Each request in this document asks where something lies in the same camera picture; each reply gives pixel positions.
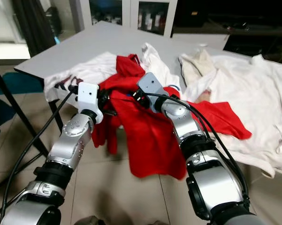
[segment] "tile floor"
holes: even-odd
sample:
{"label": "tile floor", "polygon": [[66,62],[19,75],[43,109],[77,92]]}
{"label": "tile floor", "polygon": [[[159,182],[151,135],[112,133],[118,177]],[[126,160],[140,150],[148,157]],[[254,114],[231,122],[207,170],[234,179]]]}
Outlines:
{"label": "tile floor", "polygon": [[[14,95],[36,130],[40,130],[51,112],[42,93]],[[61,111],[67,121],[76,109],[69,105]],[[3,124],[0,134],[0,180],[7,176],[13,163],[31,139],[18,116]],[[59,136],[55,121],[41,136],[50,148]],[[150,176],[144,179],[130,173],[126,137],[118,131],[118,154],[110,156],[105,146],[94,148],[90,142],[67,187],[65,203],[61,206],[62,225],[72,225],[90,215],[104,219],[108,224],[146,225],[160,220],[172,225],[204,225],[192,209],[185,181],[169,176]],[[29,156],[38,152],[33,147]],[[34,179],[33,170],[41,166],[39,158],[17,175],[10,195],[15,195]],[[282,175],[274,180],[260,175],[258,169],[241,165],[251,186],[252,212],[270,225],[282,225]],[[0,189],[0,205],[3,188]]]}

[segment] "black curtain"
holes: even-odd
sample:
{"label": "black curtain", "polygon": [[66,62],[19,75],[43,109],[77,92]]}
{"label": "black curtain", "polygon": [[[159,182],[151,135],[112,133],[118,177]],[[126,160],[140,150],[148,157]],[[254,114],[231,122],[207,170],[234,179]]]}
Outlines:
{"label": "black curtain", "polygon": [[12,0],[30,56],[55,45],[54,35],[39,0]]}

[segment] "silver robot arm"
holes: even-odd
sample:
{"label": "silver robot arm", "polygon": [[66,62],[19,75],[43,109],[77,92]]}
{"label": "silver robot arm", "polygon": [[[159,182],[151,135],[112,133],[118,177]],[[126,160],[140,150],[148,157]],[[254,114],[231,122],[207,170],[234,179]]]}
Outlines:
{"label": "silver robot arm", "polygon": [[36,168],[36,179],[19,196],[1,225],[59,225],[58,209],[64,202],[65,189],[91,139],[94,124],[103,119],[98,108],[98,86],[80,83],[78,86],[78,114],[62,129],[46,162]]}
{"label": "silver robot arm", "polygon": [[138,86],[134,98],[142,101],[145,97],[153,112],[163,113],[172,122],[186,160],[189,175],[186,182],[195,214],[203,220],[209,220],[211,225],[265,225],[244,207],[238,179],[216,151],[214,142],[207,139],[191,117],[190,111],[170,99],[144,94],[168,96],[152,73],[147,73]]}

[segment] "shelf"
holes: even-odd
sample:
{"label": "shelf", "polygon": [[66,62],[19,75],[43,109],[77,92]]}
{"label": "shelf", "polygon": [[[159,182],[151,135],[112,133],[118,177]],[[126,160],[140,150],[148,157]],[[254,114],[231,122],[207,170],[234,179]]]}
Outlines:
{"label": "shelf", "polygon": [[200,34],[232,34],[246,36],[279,36],[282,37],[282,27],[272,28],[267,26],[248,26],[249,30],[231,29],[222,27],[221,24],[205,22],[202,27],[177,27],[173,26],[173,33],[200,33]]}

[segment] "black band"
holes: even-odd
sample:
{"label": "black band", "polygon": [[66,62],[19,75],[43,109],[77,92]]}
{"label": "black band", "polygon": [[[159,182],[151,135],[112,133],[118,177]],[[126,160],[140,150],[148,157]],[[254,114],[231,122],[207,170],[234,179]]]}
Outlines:
{"label": "black band", "polygon": [[[176,95],[171,95],[170,96],[171,98],[175,98],[177,100],[179,100],[179,97],[177,97]],[[154,109],[156,111],[158,111],[159,113],[161,113],[161,107],[162,105],[164,104],[164,102],[166,101],[167,99],[164,97],[158,97],[158,99],[155,101],[154,103]]]}
{"label": "black band", "polygon": [[204,135],[191,135],[180,145],[184,158],[187,160],[191,155],[205,150],[214,149],[215,143]]}
{"label": "black band", "polygon": [[92,110],[83,109],[83,110],[81,111],[81,114],[84,114],[84,115],[89,116],[89,117],[92,119],[93,123],[96,124],[96,116],[97,116],[97,114],[94,113]]}
{"label": "black band", "polygon": [[33,173],[37,176],[36,181],[48,182],[65,190],[73,170],[66,165],[46,162],[42,167],[37,167]]}
{"label": "black band", "polygon": [[50,206],[42,214],[37,225],[59,225],[61,223],[61,212],[58,208]]}
{"label": "black band", "polygon": [[225,224],[231,218],[241,215],[254,215],[245,209],[242,202],[228,202],[217,205],[211,209],[211,213],[213,215],[213,222],[218,225]]}
{"label": "black band", "polygon": [[189,197],[191,199],[195,214],[201,219],[210,220],[210,215],[206,209],[205,201],[201,195],[200,189],[194,176],[191,174],[190,177],[186,179],[186,182],[189,189]]}

